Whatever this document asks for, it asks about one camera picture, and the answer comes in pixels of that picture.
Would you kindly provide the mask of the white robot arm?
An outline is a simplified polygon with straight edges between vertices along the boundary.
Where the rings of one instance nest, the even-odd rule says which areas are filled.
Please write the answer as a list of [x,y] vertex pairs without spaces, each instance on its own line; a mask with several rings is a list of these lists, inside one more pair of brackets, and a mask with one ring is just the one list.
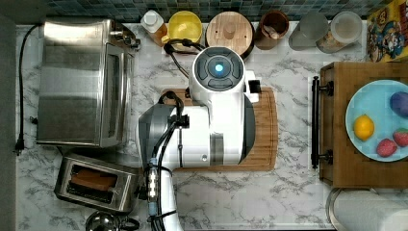
[[173,90],[139,118],[138,145],[152,231],[183,231],[172,184],[181,167],[235,166],[255,142],[249,80],[233,50],[207,47],[195,57],[186,105]]

